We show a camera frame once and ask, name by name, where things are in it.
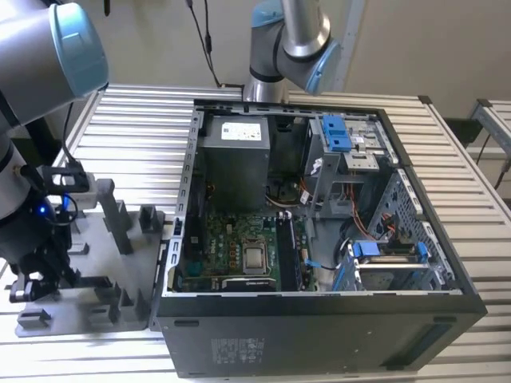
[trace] blue latch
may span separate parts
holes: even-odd
[[[304,263],[307,265],[307,266],[310,266],[310,267],[315,267],[317,269],[320,269],[321,268],[321,263],[319,262],[316,262],[316,261],[311,261],[310,259],[306,259],[304,261]]]
[[[353,244],[353,255],[355,258],[362,256],[362,249],[360,248],[360,243],[358,242]]]
[[[323,116],[323,131],[332,152],[351,151],[351,139],[341,116]]]
[[[353,244],[353,255],[359,257],[378,257],[380,249],[376,242],[356,242]]]
[[[428,248],[424,242],[417,243],[418,260],[420,263],[428,262]]]
[[[364,257],[376,257],[380,255],[380,249],[376,242],[361,242],[360,250]]]

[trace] white wall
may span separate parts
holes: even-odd
[[[96,26],[109,61],[111,83],[215,86],[185,0],[112,0],[108,17],[102,0],[74,1]],[[257,3],[259,0],[208,2],[212,59],[220,82],[243,84],[248,79],[251,15]],[[343,35],[348,4],[348,0],[321,1],[335,38]],[[193,8],[204,36],[204,1],[195,0]],[[46,118],[57,137],[66,110]],[[74,111],[71,124],[78,114]]]
[[[443,116],[511,99],[510,0],[366,0],[347,92],[426,94]]]

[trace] metal table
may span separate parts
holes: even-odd
[[[105,94],[88,101],[68,144],[87,171],[115,180],[116,197],[129,208],[154,203],[171,215],[194,98],[233,100],[240,98],[240,92],[111,85]],[[510,382],[511,212],[435,107],[423,104],[417,97],[342,93],[310,97],[293,92],[290,98],[299,104],[386,110],[489,311],[417,374],[398,374],[399,378],[396,374],[349,376],[342,381]],[[0,287],[3,289],[13,279],[5,272]],[[176,378],[159,333],[18,339],[14,327],[20,306],[10,305],[7,295],[7,291],[0,291],[0,346],[5,351],[2,354],[8,355],[2,357],[0,376],[51,376],[52,381],[69,380],[69,375],[75,380],[80,375],[91,381]],[[339,380],[341,376],[332,375],[257,379]]]
[[[507,157],[511,157],[511,101],[477,100],[470,118],[481,122]]]

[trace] green circuit board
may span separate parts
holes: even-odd
[[[308,253],[305,224],[302,217],[293,222],[295,242]],[[266,272],[245,275],[243,245],[247,241],[263,243],[266,248]],[[185,277],[185,290],[215,290],[216,279],[232,277],[267,277],[276,280],[280,290],[279,254],[275,236],[275,217],[257,215],[209,215],[205,238],[206,255],[200,272]]]

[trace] case label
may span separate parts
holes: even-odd
[[[213,362],[217,365],[263,361],[264,338],[213,338],[211,347]]]
[[[261,125],[243,122],[224,122],[222,140],[261,141]]]

